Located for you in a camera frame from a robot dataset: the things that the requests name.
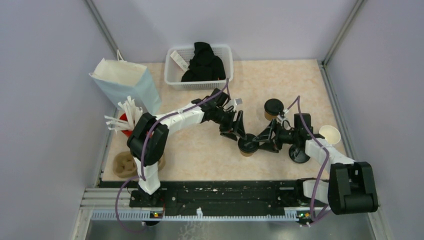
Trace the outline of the black coffee cup lid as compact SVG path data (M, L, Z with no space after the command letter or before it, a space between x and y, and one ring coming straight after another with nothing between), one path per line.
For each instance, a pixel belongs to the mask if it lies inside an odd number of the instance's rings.
M264 111L270 116L277 116L285 109L284 104L277 98L268 99L264 103Z

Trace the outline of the stack of paper cups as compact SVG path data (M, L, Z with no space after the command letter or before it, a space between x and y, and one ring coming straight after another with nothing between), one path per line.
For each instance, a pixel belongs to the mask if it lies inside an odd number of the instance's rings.
M336 145L341 141L341 133L332 125L323 125L318 133L331 145Z

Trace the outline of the light blue paper bag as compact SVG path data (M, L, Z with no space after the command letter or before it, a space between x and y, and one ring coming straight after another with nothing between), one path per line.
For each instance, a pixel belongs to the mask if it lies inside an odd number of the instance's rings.
M117 109L130 96L144 112L158 112L162 101L148 67L125 61L119 53L117 57L103 58L89 76Z

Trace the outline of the brown paper coffee cup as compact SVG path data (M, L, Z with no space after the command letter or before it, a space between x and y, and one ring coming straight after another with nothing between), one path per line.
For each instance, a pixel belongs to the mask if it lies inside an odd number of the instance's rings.
M268 112L264 113L264 117L268 120L268 121L272 121L273 119L276 119L278 117L277 115L273 115L273 114L269 114Z

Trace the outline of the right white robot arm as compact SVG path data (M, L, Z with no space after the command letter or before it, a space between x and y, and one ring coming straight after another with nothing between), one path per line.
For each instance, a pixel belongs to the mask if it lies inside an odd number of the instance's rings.
M336 215L373 213L379 208L372 166L366 161L355 161L339 152L320 134L314 133L308 113L294 114L294 126L286 129L285 119L272 119L269 125L252 138L259 149L278 153L284 144L290 145L289 157L295 163L316 160L329 178L301 180L301 187L293 192L299 206L318 200L327 204Z

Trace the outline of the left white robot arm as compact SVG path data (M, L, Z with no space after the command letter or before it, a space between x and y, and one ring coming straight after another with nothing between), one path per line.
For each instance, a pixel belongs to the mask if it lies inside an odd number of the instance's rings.
M194 99L166 114L142 114L126 145L137 166L141 200L147 206L154 207L160 202L159 160L168 137L190 126L212 121L218 124L221 136L234 141L245 140L243 111L236 110L242 103L241 98L230 98L229 94L216 88L210 96Z

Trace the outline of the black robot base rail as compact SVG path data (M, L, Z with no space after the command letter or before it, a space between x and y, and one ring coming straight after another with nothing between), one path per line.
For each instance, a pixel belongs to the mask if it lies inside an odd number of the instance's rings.
M310 207L298 180L162 181L152 195L131 192L132 208L162 208L166 217L277 217Z

